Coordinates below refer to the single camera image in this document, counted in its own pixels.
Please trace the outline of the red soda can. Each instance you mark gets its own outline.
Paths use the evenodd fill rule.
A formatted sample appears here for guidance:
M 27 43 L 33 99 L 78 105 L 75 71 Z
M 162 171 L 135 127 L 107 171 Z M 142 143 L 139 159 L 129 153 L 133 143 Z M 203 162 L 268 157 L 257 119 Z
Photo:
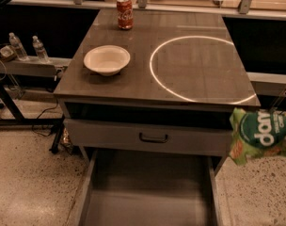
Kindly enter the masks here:
M 117 0 L 118 26 L 128 30 L 134 25 L 133 4 L 131 0 Z

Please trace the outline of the clear water bottle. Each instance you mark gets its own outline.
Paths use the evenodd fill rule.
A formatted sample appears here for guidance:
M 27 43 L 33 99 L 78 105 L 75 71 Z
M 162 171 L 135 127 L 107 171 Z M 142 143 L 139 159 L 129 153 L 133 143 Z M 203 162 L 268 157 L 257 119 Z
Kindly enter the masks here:
M 33 48 L 34 48 L 40 62 L 49 63 L 50 59 L 47 55 L 46 49 L 45 49 L 42 41 L 37 36 L 33 36 L 32 39 L 33 39 L 33 41 L 32 41 Z
M 27 61 L 28 55 L 24 49 L 24 46 L 20 41 L 20 39 L 13 32 L 9 33 L 9 42 L 12 48 L 14 49 L 17 58 L 21 61 Z

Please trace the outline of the grey top drawer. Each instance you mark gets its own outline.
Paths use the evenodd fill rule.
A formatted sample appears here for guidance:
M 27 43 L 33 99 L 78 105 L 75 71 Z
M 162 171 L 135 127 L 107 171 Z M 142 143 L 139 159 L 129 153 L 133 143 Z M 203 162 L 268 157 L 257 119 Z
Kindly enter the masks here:
M 64 120 L 71 142 L 82 147 L 225 156 L 228 130 L 122 122 Z

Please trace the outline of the clear water bottle left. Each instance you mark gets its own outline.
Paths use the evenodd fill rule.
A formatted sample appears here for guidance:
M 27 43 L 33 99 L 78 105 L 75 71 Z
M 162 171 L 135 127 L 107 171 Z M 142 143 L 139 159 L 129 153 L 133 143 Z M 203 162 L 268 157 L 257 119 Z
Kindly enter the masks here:
M 20 41 L 20 39 L 13 32 L 9 33 L 9 42 L 12 48 L 14 49 L 17 58 L 21 61 L 27 61 L 28 55 L 24 49 L 24 46 Z

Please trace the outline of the open grey middle drawer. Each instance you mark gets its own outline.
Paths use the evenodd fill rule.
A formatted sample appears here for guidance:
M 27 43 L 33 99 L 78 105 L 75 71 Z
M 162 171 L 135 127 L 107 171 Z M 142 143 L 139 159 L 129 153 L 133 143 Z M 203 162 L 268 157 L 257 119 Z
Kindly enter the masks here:
M 96 150 L 75 226 L 223 226 L 212 160 Z

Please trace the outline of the grey drawer cabinet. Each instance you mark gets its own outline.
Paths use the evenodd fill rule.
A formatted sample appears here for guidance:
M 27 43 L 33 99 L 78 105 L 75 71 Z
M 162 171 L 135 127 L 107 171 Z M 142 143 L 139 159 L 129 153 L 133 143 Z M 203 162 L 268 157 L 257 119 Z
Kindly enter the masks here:
M 230 130 L 235 107 L 259 106 L 221 16 L 137 10 L 129 31 L 99 12 L 58 84 L 66 119 Z M 117 45 L 131 55 L 119 74 L 85 68 L 85 54 Z

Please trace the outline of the clear water bottle right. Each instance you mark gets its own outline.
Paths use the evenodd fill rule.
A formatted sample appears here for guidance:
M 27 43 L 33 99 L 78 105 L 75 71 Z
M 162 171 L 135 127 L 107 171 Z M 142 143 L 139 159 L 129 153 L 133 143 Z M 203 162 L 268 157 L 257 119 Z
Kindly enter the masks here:
M 50 59 L 47 55 L 46 49 L 45 49 L 42 41 L 37 36 L 33 36 L 32 39 L 33 39 L 33 41 L 32 41 L 33 48 L 34 48 L 40 62 L 49 63 Z

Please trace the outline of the white bowl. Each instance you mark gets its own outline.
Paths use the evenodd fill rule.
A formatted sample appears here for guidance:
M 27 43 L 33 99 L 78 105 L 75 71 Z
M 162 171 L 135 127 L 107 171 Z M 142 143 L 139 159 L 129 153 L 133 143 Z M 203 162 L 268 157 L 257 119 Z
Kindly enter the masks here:
M 92 72 L 111 76 L 125 68 L 130 58 L 129 52 L 124 48 L 104 45 L 88 51 L 84 57 L 84 65 Z

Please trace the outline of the small bowl on bench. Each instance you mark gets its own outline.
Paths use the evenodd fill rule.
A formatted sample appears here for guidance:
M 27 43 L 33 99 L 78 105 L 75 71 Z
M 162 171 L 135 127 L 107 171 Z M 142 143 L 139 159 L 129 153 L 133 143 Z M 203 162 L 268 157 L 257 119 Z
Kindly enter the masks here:
M 15 54 L 13 50 L 11 49 L 11 47 L 7 45 L 0 49 L 0 56 L 3 59 L 10 59 L 10 58 L 14 58 Z

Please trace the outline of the green rice chip bag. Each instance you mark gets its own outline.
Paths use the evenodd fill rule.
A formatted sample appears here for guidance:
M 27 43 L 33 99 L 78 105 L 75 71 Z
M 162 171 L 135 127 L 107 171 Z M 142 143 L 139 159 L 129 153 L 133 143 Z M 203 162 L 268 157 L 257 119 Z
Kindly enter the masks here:
M 244 165 L 254 158 L 286 156 L 286 118 L 283 114 L 246 112 L 242 108 L 233 110 L 229 156 L 235 164 Z

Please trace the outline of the grey side bench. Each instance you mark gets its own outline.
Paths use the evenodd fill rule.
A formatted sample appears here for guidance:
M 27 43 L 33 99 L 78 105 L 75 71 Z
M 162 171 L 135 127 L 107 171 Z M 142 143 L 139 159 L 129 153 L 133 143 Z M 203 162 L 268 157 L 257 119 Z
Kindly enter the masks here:
M 11 61 L 0 61 L 0 73 L 27 75 L 38 77 L 60 76 L 70 64 L 70 58 L 51 57 L 51 62 L 43 64 L 36 56 L 31 56 L 27 61 L 13 59 Z

